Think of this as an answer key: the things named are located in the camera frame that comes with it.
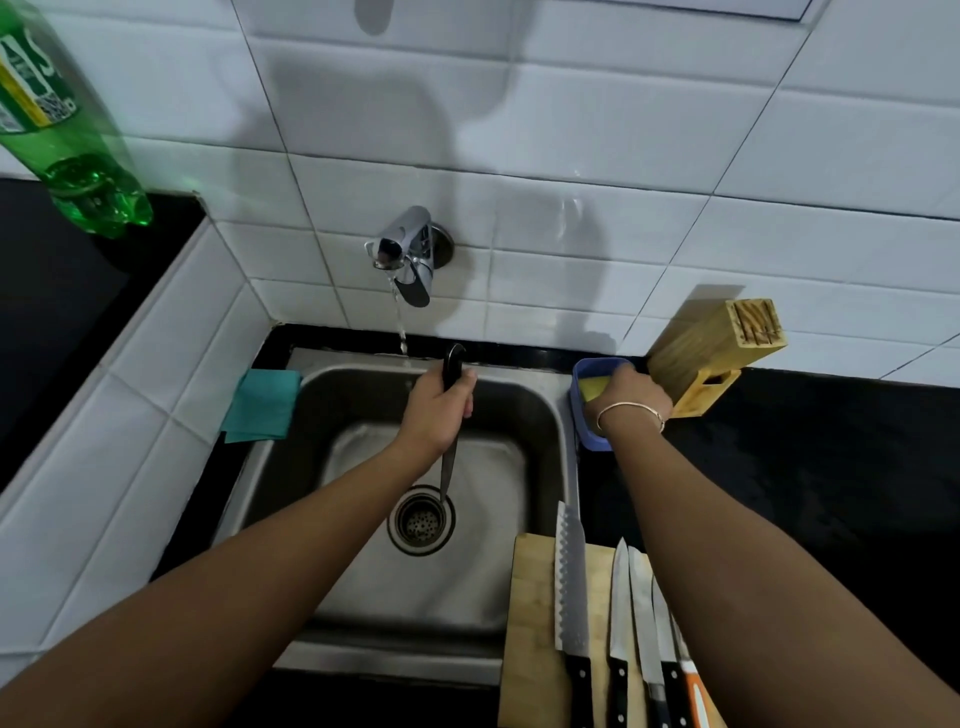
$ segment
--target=knife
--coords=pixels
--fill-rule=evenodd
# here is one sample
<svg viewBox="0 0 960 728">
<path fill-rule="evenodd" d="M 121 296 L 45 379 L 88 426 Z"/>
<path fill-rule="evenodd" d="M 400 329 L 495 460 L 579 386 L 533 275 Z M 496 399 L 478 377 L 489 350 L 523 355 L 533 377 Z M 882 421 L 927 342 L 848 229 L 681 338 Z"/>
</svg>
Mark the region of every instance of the knife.
<svg viewBox="0 0 960 728">
<path fill-rule="evenodd" d="M 448 390 L 457 383 L 457 379 L 464 370 L 464 354 L 467 352 L 463 344 L 454 344 L 446 352 L 444 357 L 444 391 Z M 446 500 L 446 491 L 450 487 L 450 477 L 453 475 L 453 461 L 457 457 L 457 437 L 453 439 L 453 445 L 446 449 L 444 459 L 440 463 L 440 505 L 444 505 Z"/>
<path fill-rule="evenodd" d="M 686 680 L 677 661 L 677 650 L 673 644 L 673 619 L 670 609 L 663 598 L 660 584 L 654 576 L 654 621 L 657 623 L 657 650 L 660 653 L 660 666 L 663 668 L 663 686 L 670 716 L 680 725 L 691 725 L 690 700 L 686 691 Z"/>
<path fill-rule="evenodd" d="M 570 728 L 593 725 L 590 628 L 587 616 L 587 540 L 580 519 L 557 503 L 554 553 L 554 641 L 570 677 Z"/>
<path fill-rule="evenodd" d="M 690 659 L 690 652 L 686 647 L 684 635 L 680 632 L 680 625 L 673 620 L 673 631 L 677 636 L 677 647 L 680 651 L 680 667 L 686 677 L 686 688 L 689 692 L 691 712 L 693 713 L 693 725 L 696 728 L 726 728 L 723 718 L 717 712 L 713 700 L 707 693 L 703 681 L 700 679 L 700 673 L 697 666 Z"/>
<path fill-rule="evenodd" d="M 620 539 L 613 555 L 610 582 L 610 701 L 607 705 L 607 728 L 627 724 L 627 660 L 630 655 L 633 629 L 630 624 L 630 563 L 627 542 Z"/>
<path fill-rule="evenodd" d="M 654 574 L 638 550 L 630 546 L 630 591 L 634 595 L 636 648 L 640 655 L 640 672 L 647 690 L 647 726 L 671 728 L 663 688 L 663 668 L 657 647 L 657 621 L 653 604 Z"/>
</svg>

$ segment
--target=hand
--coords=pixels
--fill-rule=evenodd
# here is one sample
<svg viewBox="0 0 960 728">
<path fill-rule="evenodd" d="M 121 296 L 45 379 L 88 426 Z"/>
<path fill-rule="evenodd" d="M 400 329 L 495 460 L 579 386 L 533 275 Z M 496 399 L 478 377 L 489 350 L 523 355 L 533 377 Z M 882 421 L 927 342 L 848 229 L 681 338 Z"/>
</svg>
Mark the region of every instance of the hand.
<svg viewBox="0 0 960 728">
<path fill-rule="evenodd" d="M 597 414 L 603 411 L 605 407 L 618 401 L 632 401 L 653 407 L 663 417 L 664 422 L 669 420 L 673 413 L 673 402 L 660 385 L 647 375 L 639 374 L 634 369 L 633 364 L 626 363 L 616 368 L 613 376 L 610 377 L 610 384 L 607 385 L 603 393 L 595 400 L 587 402 L 584 413 L 587 416 L 590 429 L 596 431 Z M 660 429 L 660 422 L 652 413 L 639 407 L 629 406 L 614 407 L 605 412 L 600 426 L 606 428 L 608 420 L 620 418 L 624 415 L 629 416 L 626 410 L 633 410 L 634 415 L 637 413 L 645 415 L 645 419 L 656 425 L 658 430 Z"/>
<path fill-rule="evenodd" d="M 432 463 L 453 444 L 463 419 L 473 414 L 476 383 L 476 372 L 464 369 L 445 392 L 443 364 L 422 375 L 410 392 L 396 442 L 413 451 L 426 451 Z"/>
</svg>

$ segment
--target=person's left hand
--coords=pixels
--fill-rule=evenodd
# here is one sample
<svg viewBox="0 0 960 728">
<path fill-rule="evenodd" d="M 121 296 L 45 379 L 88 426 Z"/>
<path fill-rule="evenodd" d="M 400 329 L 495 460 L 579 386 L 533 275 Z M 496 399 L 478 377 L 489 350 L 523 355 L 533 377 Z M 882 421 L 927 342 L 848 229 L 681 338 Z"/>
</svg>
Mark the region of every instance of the person's left hand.
<svg viewBox="0 0 960 728">
<path fill-rule="evenodd" d="M 417 379 L 396 436 L 406 448 L 426 449 L 433 460 L 453 444 L 461 422 L 473 414 L 473 387 L 477 382 L 476 372 L 464 369 L 445 392 L 443 368 L 438 364 Z"/>
</svg>

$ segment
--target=bracelet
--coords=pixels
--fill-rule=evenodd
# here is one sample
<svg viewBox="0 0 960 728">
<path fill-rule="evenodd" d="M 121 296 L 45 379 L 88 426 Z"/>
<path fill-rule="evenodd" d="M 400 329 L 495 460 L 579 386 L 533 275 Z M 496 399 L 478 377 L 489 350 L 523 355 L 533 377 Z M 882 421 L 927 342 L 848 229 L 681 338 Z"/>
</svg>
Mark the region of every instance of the bracelet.
<svg viewBox="0 0 960 728">
<path fill-rule="evenodd" d="M 603 427 L 600 426 L 600 418 L 603 416 L 603 413 L 608 409 L 613 409 L 614 407 L 619 407 L 621 404 L 629 404 L 631 407 L 642 407 L 647 412 L 651 412 L 660 423 L 660 432 L 663 432 L 664 421 L 663 417 L 660 416 L 660 412 L 651 407 L 649 404 L 640 404 L 638 401 L 616 401 L 613 404 L 608 404 L 606 407 L 600 410 L 597 413 L 597 432 L 603 433 Z"/>
</svg>

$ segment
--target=forearm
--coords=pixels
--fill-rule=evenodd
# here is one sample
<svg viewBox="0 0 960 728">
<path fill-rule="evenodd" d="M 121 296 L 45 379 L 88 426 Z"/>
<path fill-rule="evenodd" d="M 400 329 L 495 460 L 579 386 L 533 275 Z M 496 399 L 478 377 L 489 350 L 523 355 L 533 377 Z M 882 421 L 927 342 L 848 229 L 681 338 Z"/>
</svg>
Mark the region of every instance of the forearm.
<svg viewBox="0 0 960 728">
<path fill-rule="evenodd" d="M 658 580 L 732 723 L 946 725 L 960 710 L 850 592 L 697 471 L 648 413 L 617 407 L 603 424 Z"/>
<path fill-rule="evenodd" d="M 166 574 L 0 692 L 0 724 L 216 723 L 273 664 L 428 460 L 390 446 Z"/>
</svg>

